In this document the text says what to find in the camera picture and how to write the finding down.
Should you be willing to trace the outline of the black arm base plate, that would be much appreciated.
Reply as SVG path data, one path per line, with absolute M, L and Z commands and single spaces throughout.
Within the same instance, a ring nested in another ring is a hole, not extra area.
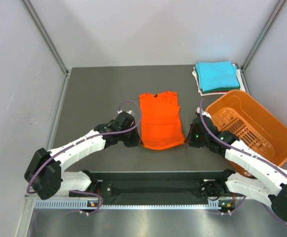
M 209 200 L 232 198 L 217 184 L 219 171 L 176 172 L 95 172 L 93 184 L 82 194 L 69 192 L 70 197 L 87 197 L 95 193 L 105 205 L 185 205 L 206 204 Z

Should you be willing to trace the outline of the orange t shirt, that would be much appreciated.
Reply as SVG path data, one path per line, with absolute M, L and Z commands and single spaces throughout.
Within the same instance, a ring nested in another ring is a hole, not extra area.
M 139 103 L 144 148 L 165 150 L 184 143 L 177 92 L 143 93 L 139 96 Z

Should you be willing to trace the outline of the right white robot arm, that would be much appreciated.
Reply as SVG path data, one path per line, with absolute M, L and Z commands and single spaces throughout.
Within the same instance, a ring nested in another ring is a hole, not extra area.
M 219 194 L 247 196 L 271 208 L 287 222 L 287 170 L 254 152 L 232 132 L 219 131 L 206 112 L 193 119 L 186 143 L 190 147 L 206 147 L 253 175 L 247 178 L 229 169 L 221 172 L 215 181 Z

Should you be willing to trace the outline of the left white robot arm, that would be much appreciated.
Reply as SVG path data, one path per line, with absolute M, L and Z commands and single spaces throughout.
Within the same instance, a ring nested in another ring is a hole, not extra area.
M 132 111 L 119 111 L 115 119 L 100 124 L 86 135 L 59 148 L 35 151 L 24 179 L 28 193 L 46 200 L 59 193 L 91 196 L 99 189 L 97 179 L 87 170 L 68 172 L 67 169 L 83 158 L 123 142 L 125 147 L 142 144 Z

